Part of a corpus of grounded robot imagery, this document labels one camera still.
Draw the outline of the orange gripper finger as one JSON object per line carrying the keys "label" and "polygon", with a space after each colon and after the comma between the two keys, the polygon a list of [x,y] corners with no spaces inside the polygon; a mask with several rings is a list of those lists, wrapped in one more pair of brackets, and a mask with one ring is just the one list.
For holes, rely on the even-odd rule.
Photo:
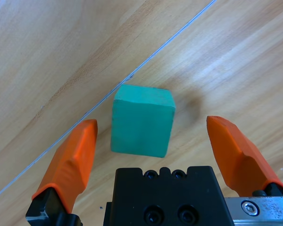
{"label": "orange gripper finger", "polygon": [[235,124],[208,116],[207,131],[223,179],[239,196],[251,196],[269,184],[283,190],[283,183],[261,152]]}
{"label": "orange gripper finger", "polygon": [[96,119],[82,121],[56,150],[25,215],[30,225],[82,225],[72,210],[89,181],[97,134]]}

